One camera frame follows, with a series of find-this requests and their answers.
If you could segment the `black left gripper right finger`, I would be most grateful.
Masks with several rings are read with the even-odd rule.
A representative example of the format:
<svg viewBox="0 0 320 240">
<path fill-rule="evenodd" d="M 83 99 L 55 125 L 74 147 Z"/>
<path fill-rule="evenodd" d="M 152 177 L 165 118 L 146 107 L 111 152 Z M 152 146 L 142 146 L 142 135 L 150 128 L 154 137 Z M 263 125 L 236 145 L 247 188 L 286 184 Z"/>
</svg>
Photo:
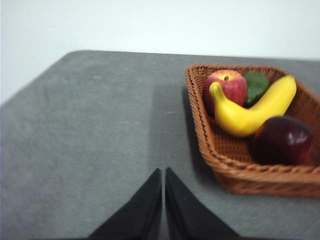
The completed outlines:
<svg viewBox="0 0 320 240">
<path fill-rule="evenodd" d="M 165 170 L 165 207 L 169 231 L 183 240 L 240 240 L 241 236 L 202 204 L 177 174 Z"/>
</svg>

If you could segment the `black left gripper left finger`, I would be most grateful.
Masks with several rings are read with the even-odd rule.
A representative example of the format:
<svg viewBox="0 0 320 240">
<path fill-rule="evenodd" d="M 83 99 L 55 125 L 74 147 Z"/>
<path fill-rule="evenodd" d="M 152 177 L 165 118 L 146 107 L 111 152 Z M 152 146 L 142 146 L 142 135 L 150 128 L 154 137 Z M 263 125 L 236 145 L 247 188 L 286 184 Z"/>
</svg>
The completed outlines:
<svg viewBox="0 0 320 240">
<path fill-rule="evenodd" d="M 90 240 L 145 240 L 162 211 L 161 170 L 155 169 L 131 199 L 100 225 Z"/>
</svg>

